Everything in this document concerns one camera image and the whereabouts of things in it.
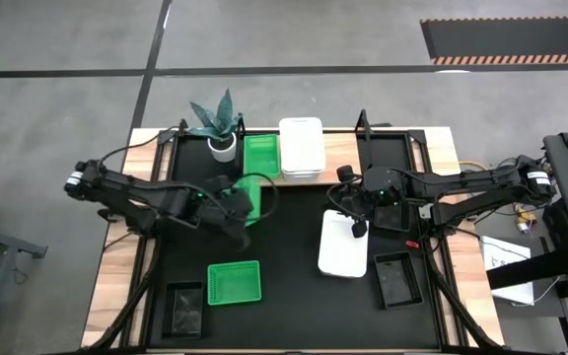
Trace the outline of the black slotted plastic basket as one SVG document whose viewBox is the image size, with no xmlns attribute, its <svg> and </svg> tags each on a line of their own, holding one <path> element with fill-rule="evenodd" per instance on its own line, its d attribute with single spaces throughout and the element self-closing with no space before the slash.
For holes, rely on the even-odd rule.
<svg viewBox="0 0 568 355">
<path fill-rule="evenodd" d="M 166 288 L 162 336 L 199 338 L 202 331 L 204 285 L 199 281 L 170 283 Z"/>
<path fill-rule="evenodd" d="M 410 230 L 409 206 L 398 202 L 377 206 L 373 225 L 388 231 L 408 232 Z"/>
<path fill-rule="evenodd" d="M 407 251 L 378 254 L 374 257 L 374 262 L 386 309 L 423 302 L 411 255 Z"/>
</svg>

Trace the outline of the black hazard-striped floor mat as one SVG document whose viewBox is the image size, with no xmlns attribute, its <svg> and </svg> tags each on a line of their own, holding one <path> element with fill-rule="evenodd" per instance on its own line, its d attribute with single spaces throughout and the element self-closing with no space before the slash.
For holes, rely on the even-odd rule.
<svg viewBox="0 0 568 355">
<path fill-rule="evenodd" d="M 568 17 L 425 19 L 435 65 L 568 64 Z"/>
</svg>

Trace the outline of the white paper box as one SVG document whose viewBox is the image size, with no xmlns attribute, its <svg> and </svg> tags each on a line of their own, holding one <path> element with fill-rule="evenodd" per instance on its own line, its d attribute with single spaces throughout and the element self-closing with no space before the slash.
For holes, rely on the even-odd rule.
<svg viewBox="0 0 568 355">
<path fill-rule="evenodd" d="M 503 240 L 483 236 L 480 244 L 487 271 L 532 257 L 529 248 Z M 491 293 L 496 298 L 511 301 L 516 305 L 532 306 L 534 304 L 533 284 L 531 282 L 499 289 L 491 287 Z"/>
</svg>

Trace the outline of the black table mat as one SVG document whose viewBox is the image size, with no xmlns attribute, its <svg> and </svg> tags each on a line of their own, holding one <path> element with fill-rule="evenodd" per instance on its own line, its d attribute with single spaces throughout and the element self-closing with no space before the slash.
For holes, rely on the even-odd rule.
<svg viewBox="0 0 568 355">
<path fill-rule="evenodd" d="M 401 229 L 370 228 L 366 273 L 359 278 L 323 274 L 318 266 L 322 215 L 330 194 L 324 182 L 265 184 L 263 219 L 247 229 L 250 244 L 240 248 L 229 236 L 208 228 L 169 223 L 159 235 L 160 256 L 148 326 L 153 348 L 284 351 L 433 350 L 440 345 L 425 261 L 412 264 L 421 300 L 386 307 L 375 267 L 379 255 L 406 250 L 420 229 L 415 208 L 406 209 Z M 255 260 L 258 301 L 206 306 L 197 338 L 165 333 L 171 318 L 170 292 L 178 282 L 207 279 L 212 264 Z"/>
</svg>

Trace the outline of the black metal shelf bracket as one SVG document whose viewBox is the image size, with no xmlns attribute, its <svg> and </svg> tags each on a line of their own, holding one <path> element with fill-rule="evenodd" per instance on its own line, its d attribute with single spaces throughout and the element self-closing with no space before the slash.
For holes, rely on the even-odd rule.
<svg viewBox="0 0 568 355">
<path fill-rule="evenodd" d="M 246 127 L 245 127 L 245 123 L 244 123 L 244 115 L 239 112 L 236 116 L 236 122 L 237 122 L 237 128 L 236 128 L 236 147 L 238 149 L 241 148 L 242 142 L 243 142 L 243 138 L 246 135 Z"/>
<path fill-rule="evenodd" d="M 373 166 L 373 153 L 371 148 L 371 133 L 372 129 L 367 119 L 367 112 L 363 108 L 360 111 L 359 117 L 354 127 L 354 133 L 359 145 L 359 155 L 361 159 L 361 171 L 365 172 Z"/>
</svg>

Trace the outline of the green snake plant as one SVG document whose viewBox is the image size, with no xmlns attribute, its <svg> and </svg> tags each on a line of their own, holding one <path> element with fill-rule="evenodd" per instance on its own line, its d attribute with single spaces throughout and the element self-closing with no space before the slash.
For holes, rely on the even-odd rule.
<svg viewBox="0 0 568 355">
<path fill-rule="evenodd" d="M 226 89 L 216 111 L 194 102 L 190 102 L 190 106 L 202 124 L 201 127 L 189 128 L 188 132 L 191 135 L 225 141 L 237 130 L 241 115 L 234 115 L 233 99 L 229 89 Z"/>
</svg>

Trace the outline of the black metal rig frame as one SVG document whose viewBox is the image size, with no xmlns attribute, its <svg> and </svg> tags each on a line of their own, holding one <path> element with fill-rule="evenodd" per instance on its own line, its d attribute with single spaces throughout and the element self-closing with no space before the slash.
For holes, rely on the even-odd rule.
<svg viewBox="0 0 568 355">
<path fill-rule="evenodd" d="M 170 147 L 160 145 L 159 128 L 135 128 L 128 141 L 122 170 L 137 178 L 166 178 L 170 175 Z M 353 132 L 354 128 L 327 128 L 328 131 Z M 419 172 L 428 168 L 440 175 L 460 171 L 453 135 L 448 126 L 373 127 L 374 133 L 407 132 L 412 156 Z M 461 231 L 447 238 L 449 254 L 435 253 L 438 266 L 454 280 L 462 303 L 483 331 L 499 344 L 504 342 L 494 300 L 487 282 L 479 243 L 472 235 L 474 225 L 461 223 Z M 99 273 L 80 345 L 98 341 L 125 305 L 131 290 L 149 268 L 155 242 L 127 236 L 123 222 L 113 222 L 106 233 Z"/>
</svg>

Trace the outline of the wooden shelf board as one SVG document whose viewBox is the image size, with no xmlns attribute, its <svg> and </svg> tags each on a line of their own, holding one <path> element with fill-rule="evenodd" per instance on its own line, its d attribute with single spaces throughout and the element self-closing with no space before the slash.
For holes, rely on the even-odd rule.
<svg viewBox="0 0 568 355">
<path fill-rule="evenodd" d="M 359 161 L 359 151 L 356 135 L 353 132 L 328 131 L 323 133 L 325 148 L 325 168 L 318 181 L 310 183 L 289 183 L 282 176 L 273 179 L 277 186 L 293 185 L 332 185 L 339 183 L 337 169 L 343 166 L 350 166 L 356 175 L 361 173 Z"/>
</svg>

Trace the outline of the green slotted plastic basket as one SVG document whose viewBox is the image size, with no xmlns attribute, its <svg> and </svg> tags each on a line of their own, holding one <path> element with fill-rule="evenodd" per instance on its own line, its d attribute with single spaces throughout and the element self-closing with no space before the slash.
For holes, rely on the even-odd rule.
<svg viewBox="0 0 568 355">
<path fill-rule="evenodd" d="M 256 223 L 261 212 L 261 185 L 258 177 L 244 177 L 236 183 L 236 187 L 241 188 L 247 195 L 252 204 L 252 211 L 248 214 L 245 227 Z"/>
<path fill-rule="evenodd" d="M 244 138 L 244 173 L 260 173 L 271 179 L 280 175 L 280 155 L 276 134 L 249 135 Z"/>
<path fill-rule="evenodd" d="M 224 306 L 261 300 L 257 260 L 210 264 L 207 267 L 207 303 Z"/>
</svg>

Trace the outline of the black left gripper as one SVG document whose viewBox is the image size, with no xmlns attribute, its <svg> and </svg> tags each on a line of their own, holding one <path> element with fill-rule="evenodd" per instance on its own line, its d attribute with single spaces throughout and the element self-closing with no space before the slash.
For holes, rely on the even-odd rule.
<svg viewBox="0 0 568 355">
<path fill-rule="evenodd" d="M 227 210 L 235 221 L 243 222 L 245 228 L 255 223 L 256 207 L 248 190 L 232 187 L 224 192 L 224 196 Z M 238 250 L 246 250 L 250 246 L 250 237 L 245 229 L 239 232 L 238 241 Z"/>
</svg>

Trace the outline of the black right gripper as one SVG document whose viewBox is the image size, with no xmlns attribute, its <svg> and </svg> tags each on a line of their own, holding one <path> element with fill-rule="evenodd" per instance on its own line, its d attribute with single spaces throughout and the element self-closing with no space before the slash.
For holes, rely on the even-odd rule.
<svg viewBox="0 0 568 355">
<path fill-rule="evenodd" d="M 409 203 L 403 191 L 401 173 L 388 167 L 371 167 L 363 172 L 361 187 L 364 200 L 373 206 Z M 351 231 L 355 239 L 363 238 L 367 235 L 368 224 L 365 220 L 355 220 Z"/>
</svg>

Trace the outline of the white plant pot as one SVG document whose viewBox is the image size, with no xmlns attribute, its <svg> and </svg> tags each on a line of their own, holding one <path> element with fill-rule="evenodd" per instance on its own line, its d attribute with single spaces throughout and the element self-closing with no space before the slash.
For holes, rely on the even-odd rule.
<svg viewBox="0 0 568 355">
<path fill-rule="evenodd" d="M 207 139 L 207 144 L 213 158 L 219 163 L 230 163 L 236 159 L 238 139 L 232 133 L 224 140 Z"/>
</svg>

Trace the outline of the white plastic handled basket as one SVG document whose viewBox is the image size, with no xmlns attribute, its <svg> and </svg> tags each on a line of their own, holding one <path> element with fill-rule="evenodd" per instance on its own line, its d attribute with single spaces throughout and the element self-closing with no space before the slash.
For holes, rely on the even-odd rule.
<svg viewBox="0 0 568 355">
<path fill-rule="evenodd" d="M 318 181 L 322 170 L 282 171 L 282 176 L 289 183 L 310 183 Z"/>
<path fill-rule="evenodd" d="M 319 241 L 319 271 L 340 278 L 361 278 L 367 273 L 367 235 L 355 239 L 351 226 L 354 220 L 335 210 L 323 213 Z"/>
<path fill-rule="evenodd" d="M 287 174 L 321 173 L 325 168 L 322 122 L 317 117 L 279 121 L 281 170 Z"/>
</svg>

